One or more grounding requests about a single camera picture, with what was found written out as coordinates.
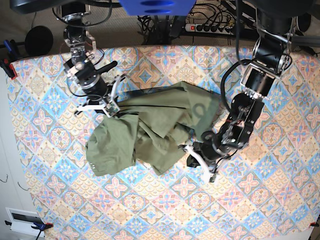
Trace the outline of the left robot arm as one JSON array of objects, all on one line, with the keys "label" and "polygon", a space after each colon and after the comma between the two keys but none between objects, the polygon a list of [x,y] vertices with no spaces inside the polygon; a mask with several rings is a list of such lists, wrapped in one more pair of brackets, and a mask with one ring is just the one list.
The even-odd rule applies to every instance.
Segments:
[{"label": "left robot arm", "polygon": [[[221,160],[230,159],[231,151],[245,148],[254,125],[264,107],[272,85],[292,63],[292,44],[306,46],[312,38],[296,36],[296,18],[308,13],[314,0],[252,0],[256,8],[255,26],[259,35],[252,59],[239,59],[223,75],[220,83],[221,100],[229,115],[218,133],[206,131],[202,142],[186,145],[187,166],[217,167]],[[240,84],[243,89],[231,104],[227,103],[225,83],[239,65],[246,67]]]}]

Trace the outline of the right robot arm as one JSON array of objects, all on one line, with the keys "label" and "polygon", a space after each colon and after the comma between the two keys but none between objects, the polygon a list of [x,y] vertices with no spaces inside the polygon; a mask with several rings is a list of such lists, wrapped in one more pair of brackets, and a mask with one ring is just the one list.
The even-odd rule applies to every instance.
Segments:
[{"label": "right robot arm", "polygon": [[[96,105],[97,109],[115,106],[116,89],[120,83],[117,77],[112,84],[106,84],[101,78],[103,73],[117,65],[113,61],[99,69],[92,62],[97,44],[95,38],[89,33],[90,27],[100,25],[111,17],[114,8],[120,8],[119,2],[98,0],[11,0],[10,8],[19,14],[37,13],[51,9],[53,15],[66,25],[64,42],[70,49],[71,59],[66,62],[67,76],[81,87],[89,105]],[[84,17],[88,15],[86,7],[107,8],[106,17],[96,23],[85,23]]]}]

